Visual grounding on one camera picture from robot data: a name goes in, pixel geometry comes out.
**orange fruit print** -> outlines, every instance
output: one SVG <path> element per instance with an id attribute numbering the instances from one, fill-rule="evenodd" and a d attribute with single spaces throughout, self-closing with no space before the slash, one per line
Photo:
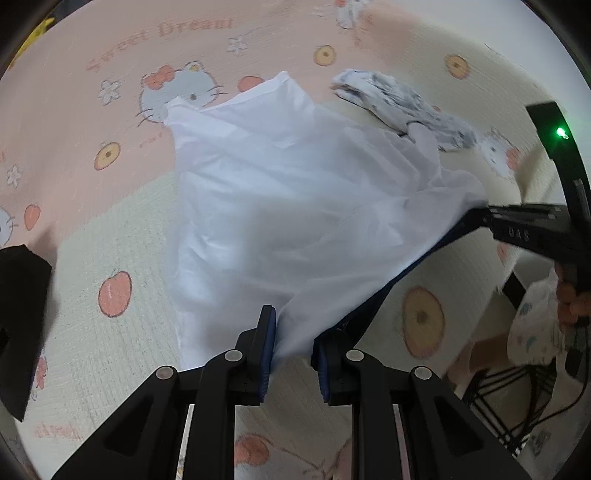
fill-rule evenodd
<path id="1" fill-rule="evenodd" d="M 107 278 L 99 289 L 99 308 L 109 318 L 120 316 L 131 300 L 131 277 L 125 271 Z"/>

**cartoon cat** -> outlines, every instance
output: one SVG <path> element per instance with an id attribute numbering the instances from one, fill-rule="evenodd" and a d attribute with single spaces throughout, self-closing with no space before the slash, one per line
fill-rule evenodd
<path id="1" fill-rule="evenodd" d="M 0 207 L 0 248 L 10 240 L 13 228 L 14 217 L 11 217 L 6 210 Z"/>
<path id="2" fill-rule="evenodd" d="M 519 168 L 520 151 L 498 130 L 492 128 L 490 132 L 481 136 L 478 149 L 499 177 L 511 180 L 515 178 L 515 171 Z"/>
<path id="3" fill-rule="evenodd" d="M 139 107 L 144 119 L 140 124 L 145 120 L 162 122 L 164 105 L 178 96 L 202 108 L 222 93 L 218 91 L 220 87 L 198 61 L 190 61 L 180 70 L 174 70 L 170 65 L 160 67 L 156 73 L 142 78 Z"/>

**crumpled fabric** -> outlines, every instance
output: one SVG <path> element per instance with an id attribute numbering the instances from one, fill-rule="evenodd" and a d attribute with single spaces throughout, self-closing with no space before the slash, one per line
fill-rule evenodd
<path id="1" fill-rule="evenodd" d="M 400 138 L 315 105 L 286 72 L 221 105 L 177 98 L 165 124 L 178 205 L 166 257 L 181 367 L 204 365 L 278 312 L 273 366 L 425 254 L 480 182 L 439 163 L 420 124 Z"/>
<path id="2" fill-rule="evenodd" d="M 478 141 L 476 131 L 464 120 L 433 108 L 409 85 L 390 75 L 347 69 L 333 79 L 332 88 L 397 132 L 405 134 L 410 123 L 422 123 L 433 132 L 440 150 L 472 148 Z"/>

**black object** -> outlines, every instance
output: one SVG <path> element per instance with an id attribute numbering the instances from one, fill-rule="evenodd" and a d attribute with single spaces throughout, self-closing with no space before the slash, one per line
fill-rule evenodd
<path id="1" fill-rule="evenodd" d="M 160 367 L 53 479 L 174 480 L 191 404 L 183 478 L 234 478 L 234 409 L 263 401 L 274 341 L 275 309 L 266 305 L 256 329 L 242 332 L 234 350 L 193 370 Z"/>
<path id="2" fill-rule="evenodd" d="M 0 250 L 0 400 L 22 421 L 41 351 L 51 266 L 27 247 Z"/>
<path id="3" fill-rule="evenodd" d="M 387 368 L 353 348 L 346 332 L 328 330 L 314 343 L 313 367 L 330 406 L 353 407 L 352 480 L 528 480 L 492 433 L 426 367 Z M 399 406 L 407 457 L 393 404 Z"/>
<path id="4" fill-rule="evenodd" d="M 495 403 L 490 402 L 488 397 L 498 391 L 510 389 L 511 385 L 523 379 L 530 382 L 527 413 L 520 422 L 510 426 L 497 413 Z M 517 456 L 548 406 L 555 380 L 556 366 L 553 363 L 548 366 L 511 367 L 495 373 L 483 370 L 474 375 L 462 401 L 472 411 L 478 412 L 481 421 L 494 432 L 501 445 L 513 456 Z"/>
<path id="5" fill-rule="evenodd" d="M 233 479 L 234 408 L 263 401 L 274 329 L 275 310 L 265 306 L 257 328 L 243 332 L 234 350 L 205 367 L 157 369 L 53 480 L 78 480 L 81 473 L 88 480 L 173 480 L 192 403 L 183 478 Z M 329 330 L 315 341 L 313 365 L 325 400 L 353 405 L 354 480 L 402 478 L 407 459 L 399 454 L 394 403 L 400 405 L 414 479 L 529 478 L 429 369 L 386 368 L 352 347 L 346 332 Z"/>

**red bow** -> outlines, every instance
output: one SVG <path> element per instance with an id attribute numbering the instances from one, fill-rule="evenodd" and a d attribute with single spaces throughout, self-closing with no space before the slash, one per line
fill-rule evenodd
<path id="1" fill-rule="evenodd" d="M 174 68 L 170 65 L 160 67 L 160 69 L 144 78 L 144 85 L 150 90 L 160 90 L 164 82 L 171 82 L 174 79 Z"/>

